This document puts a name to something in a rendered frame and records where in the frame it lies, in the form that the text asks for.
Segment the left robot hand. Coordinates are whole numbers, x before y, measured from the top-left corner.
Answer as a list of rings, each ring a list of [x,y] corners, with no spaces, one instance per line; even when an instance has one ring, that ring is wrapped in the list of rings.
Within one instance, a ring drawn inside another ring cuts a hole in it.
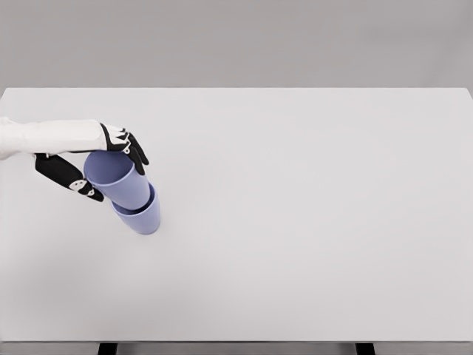
[[[60,154],[121,152],[141,176],[149,165],[143,148],[129,130],[95,120],[27,124],[21,135],[21,151],[33,155],[36,171],[46,178],[98,202],[104,200],[103,194]]]

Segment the lavender plastic cup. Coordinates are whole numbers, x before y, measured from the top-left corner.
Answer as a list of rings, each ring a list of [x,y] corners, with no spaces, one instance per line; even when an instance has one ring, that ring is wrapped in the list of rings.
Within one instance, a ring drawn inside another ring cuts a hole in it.
[[[132,231],[138,234],[153,234],[160,227],[160,201],[154,186],[149,183],[150,197],[146,205],[136,210],[125,209],[111,202],[115,214]]]
[[[123,152],[91,152],[84,163],[86,179],[112,202],[128,210],[144,207],[150,198],[149,181]]]

